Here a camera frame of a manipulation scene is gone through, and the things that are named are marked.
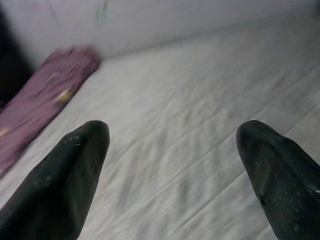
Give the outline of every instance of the bed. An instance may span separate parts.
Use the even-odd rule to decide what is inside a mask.
[[[0,181],[0,206],[66,133],[101,120],[110,147],[80,240],[276,240],[235,131],[263,121],[319,163],[319,40],[295,14],[105,60]]]

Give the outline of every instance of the folded blanket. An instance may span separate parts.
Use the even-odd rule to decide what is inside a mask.
[[[91,48],[52,53],[0,114],[0,176],[59,114],[101,59]]]

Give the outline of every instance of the bedding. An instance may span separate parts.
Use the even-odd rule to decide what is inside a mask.
[[[2,178],[0,207],[100,120],[110,148],[78,240],[276,240],[236,130],[265,122],[320,163],[319,41],[318,19],[295,14],[109,58]]]
[[[82,47],[56,50],[0,114],[0,176],[62,111],[101,60]]]

